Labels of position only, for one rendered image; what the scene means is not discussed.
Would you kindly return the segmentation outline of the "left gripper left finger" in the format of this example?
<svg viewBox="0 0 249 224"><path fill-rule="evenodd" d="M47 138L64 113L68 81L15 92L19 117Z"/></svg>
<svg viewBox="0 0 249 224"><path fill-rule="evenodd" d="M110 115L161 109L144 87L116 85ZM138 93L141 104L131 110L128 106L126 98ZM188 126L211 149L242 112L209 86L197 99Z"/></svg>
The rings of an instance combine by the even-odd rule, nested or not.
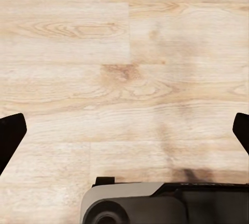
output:
<svg viewBox="0 0 249 224"><path fill-rule="evenodd" d="M0 175L27 132L22 113L0 118Z"/></svg>

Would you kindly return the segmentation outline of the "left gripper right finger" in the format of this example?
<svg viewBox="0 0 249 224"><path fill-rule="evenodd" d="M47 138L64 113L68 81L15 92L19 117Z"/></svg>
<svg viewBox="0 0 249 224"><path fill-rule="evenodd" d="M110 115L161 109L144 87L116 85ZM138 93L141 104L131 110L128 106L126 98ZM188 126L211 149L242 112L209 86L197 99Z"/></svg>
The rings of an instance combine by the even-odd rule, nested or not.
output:
<svg viewBox="0 0 249 224"><path fill-rule="evenodd" d="M232 131L249 154L249 115L237 113Z"/></svg>

